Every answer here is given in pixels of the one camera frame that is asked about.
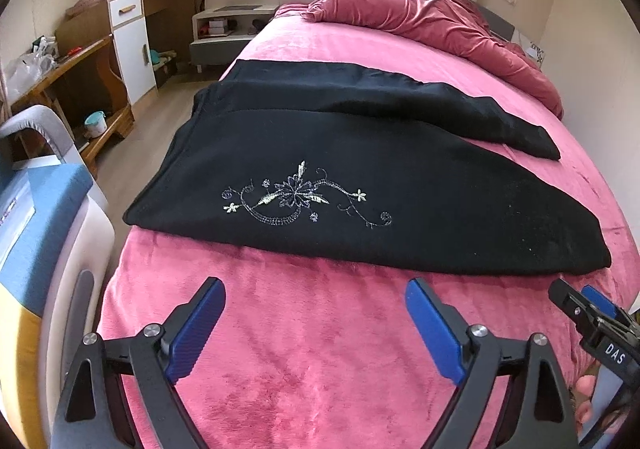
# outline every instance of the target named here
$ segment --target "embroidered leaf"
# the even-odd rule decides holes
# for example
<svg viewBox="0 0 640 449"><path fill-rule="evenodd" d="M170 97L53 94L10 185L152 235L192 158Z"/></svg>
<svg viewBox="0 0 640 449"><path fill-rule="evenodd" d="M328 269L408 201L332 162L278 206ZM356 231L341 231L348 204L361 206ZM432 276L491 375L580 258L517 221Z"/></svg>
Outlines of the embroidered leaf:
<svg viewBox="0 0 640 449"><path fill-rule="evenodd" d="M268 194L264 195L262 198L260 198L260 200L258 200L258 203L256 205L258 206L258 205L262 205L262 204L271 203L278 196L279 196L278 193L268 193Z"/></svg>
<svg viewBox="0 0 640 449"><path fill-rule="evenodd" d="M329 202L322 198L319 194L305 194L305 198L309 198L309 200L313 200L314 202L318 202L319 204L328 204Z"/></svg>

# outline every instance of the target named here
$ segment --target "blue cushion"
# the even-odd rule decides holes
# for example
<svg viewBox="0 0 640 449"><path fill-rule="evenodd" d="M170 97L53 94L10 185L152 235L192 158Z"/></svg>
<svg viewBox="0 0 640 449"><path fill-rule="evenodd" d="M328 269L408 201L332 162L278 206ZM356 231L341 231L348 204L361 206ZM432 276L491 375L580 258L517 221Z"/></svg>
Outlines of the blue cushion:
<svg viewBox="0 0 640 449"><path fill-rule="evenodd" d="M62 246L94 179L80 164L33 168L28 175L35 214L0 270L0 284L42 317Z"/></svg>

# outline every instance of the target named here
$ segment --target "teal object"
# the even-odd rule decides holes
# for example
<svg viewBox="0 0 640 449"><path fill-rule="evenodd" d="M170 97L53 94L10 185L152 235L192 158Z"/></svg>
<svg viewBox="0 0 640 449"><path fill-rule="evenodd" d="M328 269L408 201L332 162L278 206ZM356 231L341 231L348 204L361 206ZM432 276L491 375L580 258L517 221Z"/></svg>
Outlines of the teal object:
<svg viewBox="0 0 640 449"><path fill-rule="evenodd" d="M150 50L151 64L158 64L160 62L160 55L155 50Z"/></svg>
<svg viewBox="0 0 640 449"><path fill-rule="evenodd" d="M86 119L84 119L85 126L95 126L100 119L104 118L104 112L93 112Z"/></svg>

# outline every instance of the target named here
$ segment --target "yellow fabric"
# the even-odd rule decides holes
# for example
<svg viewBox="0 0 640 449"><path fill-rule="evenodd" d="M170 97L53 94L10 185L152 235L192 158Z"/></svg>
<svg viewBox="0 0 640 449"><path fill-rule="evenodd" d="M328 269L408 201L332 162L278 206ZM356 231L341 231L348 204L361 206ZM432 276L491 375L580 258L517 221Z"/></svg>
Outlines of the yellow fabric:
<svg viewBox="0 0 640 449"><path fill-rule="evenodd" d="M0 387L9 425L27 449L46 449L38 405L41 320L0 285Z"/></svg>

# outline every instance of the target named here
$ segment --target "chair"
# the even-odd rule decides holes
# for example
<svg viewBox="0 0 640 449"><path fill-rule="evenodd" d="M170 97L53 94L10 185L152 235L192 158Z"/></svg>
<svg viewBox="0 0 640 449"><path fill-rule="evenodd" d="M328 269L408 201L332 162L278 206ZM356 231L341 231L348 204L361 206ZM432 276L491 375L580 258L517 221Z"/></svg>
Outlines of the chair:
<svg viewBox="0 0 640 449"><path fill-rule="evenodd" d="M26 128L55 155L0 158L0 264L12 227L33 213L0 266L0 403L23 445L46 449L68 365L93 327L114 231L62 121L32 106L0 126L0 139Z"/></svg>

